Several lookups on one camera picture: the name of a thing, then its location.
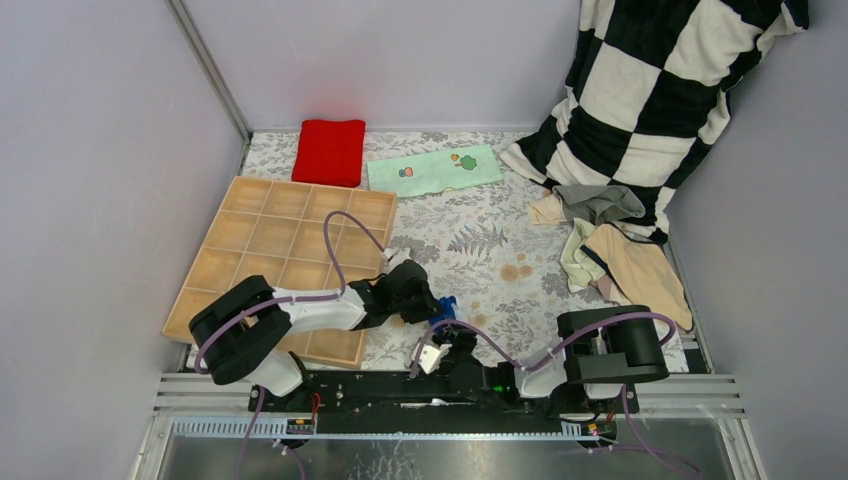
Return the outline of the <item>blue underwear with white lettering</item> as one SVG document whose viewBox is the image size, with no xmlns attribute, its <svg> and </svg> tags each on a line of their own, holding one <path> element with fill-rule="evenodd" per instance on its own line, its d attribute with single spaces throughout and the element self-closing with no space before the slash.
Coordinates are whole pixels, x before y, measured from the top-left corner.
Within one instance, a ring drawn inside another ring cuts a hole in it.
<svg viewBox="0 0 848 480">
<path fill-rule="evenodd" d="M 430 325 L 435 325 L 444 320 L 457 320 L 458 302 L 455 296 L 445 296 L 438 299 L 441 313 L 428 320 Z"/>
</svg>

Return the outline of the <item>beige cloth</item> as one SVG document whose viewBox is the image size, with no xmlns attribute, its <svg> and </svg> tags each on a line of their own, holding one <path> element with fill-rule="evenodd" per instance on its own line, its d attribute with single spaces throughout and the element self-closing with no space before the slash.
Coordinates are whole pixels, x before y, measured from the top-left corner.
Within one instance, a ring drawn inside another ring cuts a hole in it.
<svg viewBox="0 0 848 480">
<path fill-rule="evenodd" d="M 602 276 L 595 285 L 604 299 L 647 306 L 674 320 L 681 330 L 693 329 L 683 285 L 659 245 L 633 240 L 615 225 L 604 224 L 579 252 L 600 267 Z"/>
</svg>

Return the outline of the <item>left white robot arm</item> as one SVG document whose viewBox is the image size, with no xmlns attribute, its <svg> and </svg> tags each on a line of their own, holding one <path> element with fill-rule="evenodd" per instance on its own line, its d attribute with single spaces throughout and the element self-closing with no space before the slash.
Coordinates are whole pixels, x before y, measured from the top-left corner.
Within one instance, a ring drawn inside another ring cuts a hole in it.
<svg viewBox="0 0 848 480">
<path fill-rule="evenodd" d="M 391 316 L 416 324 L 442 312 L 427 273 L 407 259 L 386 274 L 336 290 L 274 288 L 252 275 L 196 314 L 188 328 L 199 348 L 199 373 L 217 385 L 247 379 L 285 410 L 296 411 L 309 401 L 311 387 L 297 355 L 277 349 L 286 335 L 366 330 Z"/>
</svg>

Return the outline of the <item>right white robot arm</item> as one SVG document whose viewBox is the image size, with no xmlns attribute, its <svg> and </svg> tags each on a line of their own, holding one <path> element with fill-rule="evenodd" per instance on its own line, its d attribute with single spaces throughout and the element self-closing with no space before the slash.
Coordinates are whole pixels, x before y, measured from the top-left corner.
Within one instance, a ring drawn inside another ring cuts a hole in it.
<svg viewBox="0 0 848 480">
<path fill-rule="evenodd" d="M 459 361 L 450 385 L 504 402 L 551 400 L 574 390 L 579 407 L 597 412 L 622 387 L 669 376 L 662 347 L 676 330 L 674 320 L 642 305 L 568 312 L 557 318 L 558 336 L 546 348 L 495 367 Z"/>
</svg>

